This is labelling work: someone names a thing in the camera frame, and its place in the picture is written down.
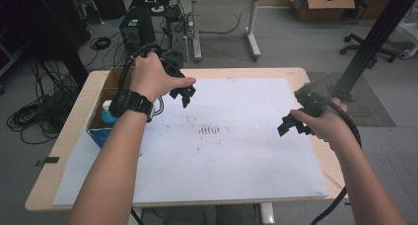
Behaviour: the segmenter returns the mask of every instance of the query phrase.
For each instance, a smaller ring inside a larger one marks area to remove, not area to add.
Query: white paper
[[[296,107],[286,79],[199,79],[194,87],[186,109],[181,96],[164,96],[164,112],[147,124],[134,203],[327,196],[307,137],[277,132]],[[74,203],[98,153],[83,130],[55,205]]]

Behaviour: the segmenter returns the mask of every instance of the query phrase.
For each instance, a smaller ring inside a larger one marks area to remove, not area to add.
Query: black wristwatch
[[[153,118],[154,105],[147,97],[128,89],[123,89],[113,97],[108,111],[112,116],[120,117],[126,110],[144,113],[147,116],[147,122],[150,122]]]

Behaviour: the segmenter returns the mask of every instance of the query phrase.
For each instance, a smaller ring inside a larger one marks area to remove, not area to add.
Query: office chair
[[[358,37],[354,34],[350,34],[349,36],[346,36],[344,38],[344,42],[349,42],[351,39],[355,40],[359,44],[344,46],[343,48],[340,49],[340,54],[342,54],[342,55],[346,54],[347,50],[349,50],[349,49],[359,49],[360,46],[362,45],[363,41],[364,41],[361,37]],[[398,55],[398,53],[396,53],[395,51],[389,50],[389,49],[386,49],[386,48],[383,48],[383,47],[381,47],[378,52],[389,55],[389,58],[387,59],[387,61],[390,62],[390,63],[393,62],[393,60],[396,59],[396,56]],[[373,66],[375,66],[376,63],[378,63],[378,58],[375,55],[368,68],[369,69],[372,68]]]

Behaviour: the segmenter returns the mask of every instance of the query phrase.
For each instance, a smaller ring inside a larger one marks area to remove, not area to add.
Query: table
[[[79,137],[92,105],[102,87],[108,71],[95,71],[81,91],[49,157],[59,157],[57,163],[46,163],[26,202],[26,209],[31,211],[70,209],[70,206],[54,206],[53,199],[69,155]],[[286,78],[292,90],[299,89],[309,78],[302,68],[233,68],[233,69],[183,69],[186,76],[196,78]],[[334,199],[344,187],[339,164],[332,150],[322,140],[310,137],[316,159],[328,190],[326,199]]]
[[[198,26],[196,25],[197,14],[222,14],[225,11],[230,12],[250,12],[249,25],[245,28],[246,36],[253,56],[256,60],[261,56],[258,44],[254,37],[255,16],[258,5],[258,0],[183,0],[191,1],[191,12],[193,21],[193,52],[194,59],[200,61],[202,59],[202,52],[200,49],[200,38]]]

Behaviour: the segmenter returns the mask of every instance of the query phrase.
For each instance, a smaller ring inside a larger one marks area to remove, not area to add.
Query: wooden table
[[[225,12],[250,13],[249,25],[245,28],[246,36],[254,58],[261,56],[258,44],[254,37],[255,16],[258,0],[183,0],[191,1],[191,12],[193,21],[193,52],[194,59],[200,61],[202,52],[200,49],[200,38],[197,25],[197,15],[202,14],[224,14]]]
[[[302,68],[183,69],[182,73],[196,78],[286,78],[292,90],[297,90],[304,83],[309,82],[309,78]],[[27,210],[43,211],[70,208],[70,206],[54,206],[52,202],[59,188],[67,160],[107,74],[108,71],[95,71],[89,75],[49,155],[49,157],[59,157],[59,161],[44,165],[26,202]],[[344,187],[338,161],[327,143],[312,136],[310,142],[328,190],[326,199],[333,199]]]

